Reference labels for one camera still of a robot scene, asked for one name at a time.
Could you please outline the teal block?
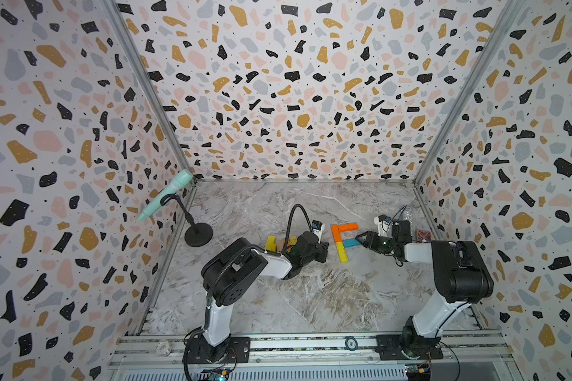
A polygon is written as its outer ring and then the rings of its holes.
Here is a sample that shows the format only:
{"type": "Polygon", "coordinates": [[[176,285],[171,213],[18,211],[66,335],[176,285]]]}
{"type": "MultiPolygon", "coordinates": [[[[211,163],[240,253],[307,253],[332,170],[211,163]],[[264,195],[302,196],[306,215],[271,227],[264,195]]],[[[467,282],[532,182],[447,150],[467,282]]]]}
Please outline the teal block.
{"type": "Polygon", "coordinates": [[[352,247],[355,247],[355,246],[360,246],[360,245],[361,245],[361,244],[360,244],[355,238],[347,239],[347,240],[343,241],[343,246],[344,246],[346,249],[352,248],[352,247]]]}

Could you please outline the orange block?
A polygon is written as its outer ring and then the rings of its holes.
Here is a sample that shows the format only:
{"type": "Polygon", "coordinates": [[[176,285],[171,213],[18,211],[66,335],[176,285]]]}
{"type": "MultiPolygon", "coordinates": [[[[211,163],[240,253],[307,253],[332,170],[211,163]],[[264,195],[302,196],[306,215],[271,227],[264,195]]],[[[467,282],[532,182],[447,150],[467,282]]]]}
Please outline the orange block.
{"type": "Polygon", "coordinates": [[[335,244],[339,244],[339,243],[343,242],[342,238],[341,238],[341,232],[340,232],[339,225],[331,225],[330,231],[331,231],[331,234],[333,236],[335,244]]]}
{"type": "Polygon", "coordinates": [[[354,223],[339,225],[338,230],[340,231],[340,233],[355,231],[358,230],[358,224],[354,222],[354,223]]]}

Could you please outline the yellow-green block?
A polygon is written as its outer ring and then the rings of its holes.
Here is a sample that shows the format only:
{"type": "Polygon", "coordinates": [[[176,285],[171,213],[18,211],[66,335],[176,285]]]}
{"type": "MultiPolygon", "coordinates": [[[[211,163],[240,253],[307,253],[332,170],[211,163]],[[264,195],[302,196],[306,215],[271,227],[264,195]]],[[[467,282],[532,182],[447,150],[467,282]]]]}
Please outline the yellow-green block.
{"type": "Polygon", "coordinates": [[[340,262],[343,264],[347,264],[349,262],[349,260],[348,260],[348,256],[346,254],[346,249],[345,249],[343,242],[342,241],[336,242],[335,247],[337,249],[338,258],[339,258],[340,262]]]}

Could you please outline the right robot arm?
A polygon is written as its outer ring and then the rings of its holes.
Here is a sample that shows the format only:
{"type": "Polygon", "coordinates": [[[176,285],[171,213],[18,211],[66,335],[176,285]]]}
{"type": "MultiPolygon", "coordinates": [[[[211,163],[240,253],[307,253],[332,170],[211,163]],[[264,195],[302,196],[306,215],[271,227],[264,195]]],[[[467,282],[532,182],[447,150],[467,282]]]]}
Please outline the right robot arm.
{"type": "Polygon", "coordinates": [[[415,242],[407,220],[394,220],[391,228],[390,237],[367,231],[356,241],[394,257],[399,264],[431,264],[435,291],[422,310],[408,318],[399,335],[377,336],[377,352],[382,360],[441,359],[443,330],[466,308],[491,296],[494,281],[475,242],[415,242]]]}

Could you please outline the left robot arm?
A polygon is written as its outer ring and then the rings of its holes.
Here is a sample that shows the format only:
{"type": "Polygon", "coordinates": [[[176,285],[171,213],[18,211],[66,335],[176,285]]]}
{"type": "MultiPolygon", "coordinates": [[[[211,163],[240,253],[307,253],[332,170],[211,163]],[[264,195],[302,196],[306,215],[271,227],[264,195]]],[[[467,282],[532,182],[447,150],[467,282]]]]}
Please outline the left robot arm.
{"type": "Polygon", "coordinates": [[[328,244],[312,232],[301,234],[285,253],[272,252],[241,237],[212,258],[201,271],[206,291],[202,337],[217,348],[231,335],[234,304],[260,276],[288,280],[312,262],[327,261],[328,244]]]}

